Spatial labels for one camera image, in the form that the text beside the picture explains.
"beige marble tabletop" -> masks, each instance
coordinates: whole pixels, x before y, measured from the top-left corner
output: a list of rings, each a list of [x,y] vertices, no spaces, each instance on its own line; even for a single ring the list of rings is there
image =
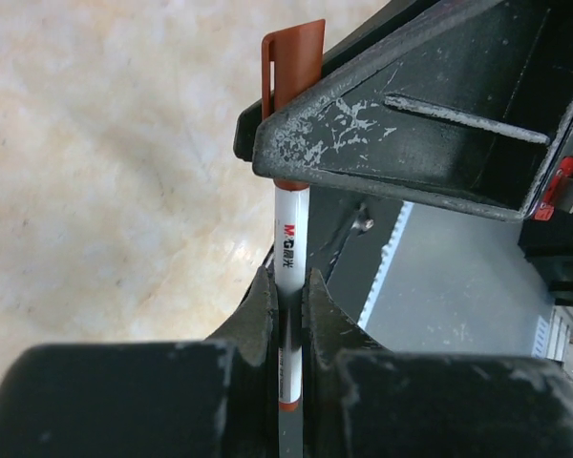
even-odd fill
[[[50,342],[198,339],[271,243],[231,151],[265,33],[382,0],[0,0],[0,380]]]

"marker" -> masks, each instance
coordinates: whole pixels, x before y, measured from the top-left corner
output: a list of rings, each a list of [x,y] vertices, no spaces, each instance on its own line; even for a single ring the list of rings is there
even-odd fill
[[[324,19],[265,36],[261,44],[263,119],[321,78],[324,38]],[[281,179],[274,179],[274,184],[274,275],[280,328],[278,401],[281,410],[290,412],[297,408],[302,394],[302,289],[306,281],[309,185]]]

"brand logo on pen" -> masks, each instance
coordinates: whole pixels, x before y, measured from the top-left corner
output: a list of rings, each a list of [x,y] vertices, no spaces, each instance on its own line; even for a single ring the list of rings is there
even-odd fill
[[[285,241],[283,242],[283,267],[293,268],[293,248],[295,247],[295,224],[285,224]]]

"gray floor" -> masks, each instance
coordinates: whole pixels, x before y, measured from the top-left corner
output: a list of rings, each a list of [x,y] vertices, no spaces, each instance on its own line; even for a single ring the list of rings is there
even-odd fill
[[[520,226],[416,204],[367,331],[387,348],[530,356],[552,301]]]

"marble surface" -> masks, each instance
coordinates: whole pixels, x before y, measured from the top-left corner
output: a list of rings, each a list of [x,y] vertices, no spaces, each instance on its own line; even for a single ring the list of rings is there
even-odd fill
[[[231,151],[265,33],[385,1],[0,0],[0,380],[48,342],[198,339],[271,243]]]

